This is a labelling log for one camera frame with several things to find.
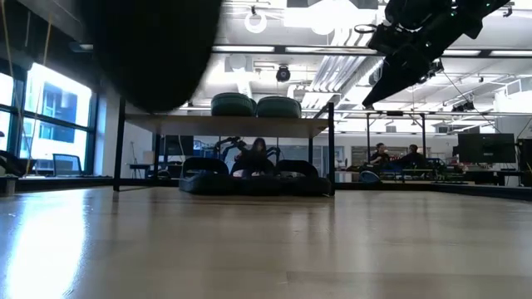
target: monitor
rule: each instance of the monitor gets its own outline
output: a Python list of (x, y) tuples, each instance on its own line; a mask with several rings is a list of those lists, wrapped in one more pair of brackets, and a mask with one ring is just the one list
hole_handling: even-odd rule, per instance
[(53, 171), (56, 176), (82, 175), (80, 158), (71, 154), (53, 154)]
[(458, 134), (460, 162), (515, 163), (513, 134)]
[(194, 155), (194, 136), (167, 135), (163, 141), (164, 153), (167, 155)]

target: robotic arm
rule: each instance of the robotic arm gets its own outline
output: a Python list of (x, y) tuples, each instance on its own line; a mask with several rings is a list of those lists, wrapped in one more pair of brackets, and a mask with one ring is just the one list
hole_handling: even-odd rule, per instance
[(279, 162), (279, 156), (281, 155), (281, 149), (278, 147), (271, 147), (267, 151), (267, 157), (275, 154), (275, 163)]
[(367, 109), (443, 71), (435, 61), (462, 34), (476, 39), (482, 19), (510, 0), (390, 0), (388, 25), (378, 25), (368, 46), (386, 55), (380, 80), (362, 103)]
[(214, 145), (214, 154), (219, 154), (219, 152), (221, 151), (222, 149), (222, 145), (226, 144), (226, 143), (231, 143), (232, 145), (226, 149), (224, 149), (224, 152), (222, 153), (221, 157), (219, 157), (221, 160), (225, 160), (225, 157), (227, 156), (227, 153), (229, 152), (229, 150), (231, 149), (234, 149), (234, 148), (238, 148), (239, 150), (241, 151), (244, 151), (246, 150), (246, 143), (243, 142), (240, 137), (229, 137), (227, 139), (224, 139), (224, 140), (221, 140), (221, 141), (218, 141), (215, 145)]

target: person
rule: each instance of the person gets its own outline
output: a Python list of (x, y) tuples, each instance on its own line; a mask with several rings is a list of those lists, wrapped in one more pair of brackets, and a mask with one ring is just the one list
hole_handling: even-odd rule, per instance
[(249, 169), (242, 171), (242, 177), (248, 179), (254, 173), (264, 174), (264, 172), (271, 171), (267, 153), (266, 141), (263, 138), (257, 138), (250, 150), (240, 152), (235, 160), (244, 160), (243, 162), (249, 166)]
[[(251, 155), (263, 155), (264, 157), (266, 157), (266, 141), (264, 141), (264, 138), (257, 138), (254, 142), (253, 142), (253, 145), (251, 146), (251, 149), (250, 150), (246, 150), (247, 153), (245, 154), (251, 154)], [(244, 152), (241, 151), (240, 154), (238, 154), (236, 157), (234, 157), (235, 160), (238, 160), (240, 158), (242, 158)]]
[(417, 145), (410, 145), (408, 147), (408, 154), (396, 161), (395, 164), (399, 164), (402, 167), (416, 166), (418, 169), (423, 168), (426, 164), (425, 156), (417, 152)]
[(377, 151), (369, 159), (369, 164), (387, 164), (390, 162), (390, 156), (386, 153), (387, 147), (381, 142), (377, 144)]

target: wooden floor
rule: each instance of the wooden floor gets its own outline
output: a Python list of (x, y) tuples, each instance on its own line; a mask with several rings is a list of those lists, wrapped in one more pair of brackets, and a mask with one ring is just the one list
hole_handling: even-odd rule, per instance
[(530, 298), (532, 206), (408, 192), (0, 199), (0, 298)]

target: shelf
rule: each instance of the shelf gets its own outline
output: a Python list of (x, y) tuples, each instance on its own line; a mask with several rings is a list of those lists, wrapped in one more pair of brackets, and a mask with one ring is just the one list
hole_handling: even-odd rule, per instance
[(328, 120), (238, 116), (126, 115), (126, 121), (161, 135), (311, 138)]

